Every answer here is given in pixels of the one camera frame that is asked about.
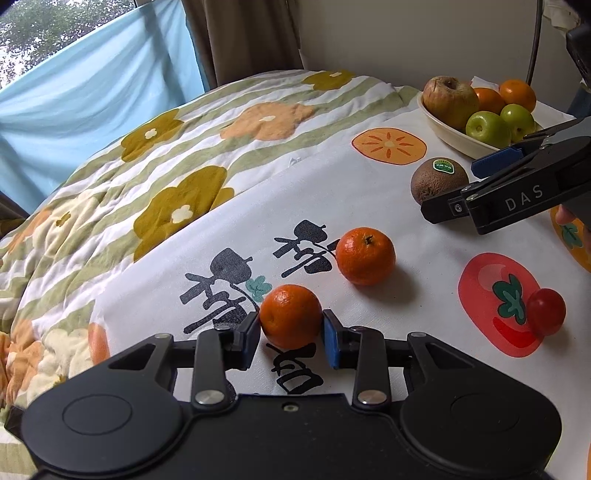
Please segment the person's right hand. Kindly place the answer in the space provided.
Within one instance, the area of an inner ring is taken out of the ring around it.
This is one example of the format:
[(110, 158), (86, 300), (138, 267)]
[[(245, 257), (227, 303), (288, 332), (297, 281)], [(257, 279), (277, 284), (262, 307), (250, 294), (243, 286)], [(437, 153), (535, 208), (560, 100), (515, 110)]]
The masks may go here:
[(577, 219), (577, 217), (568, 210), (564, 205), (560, 205), (555, 215), (555, 221), (559, 225), (566, 225), (568, 223), (572, 223)]

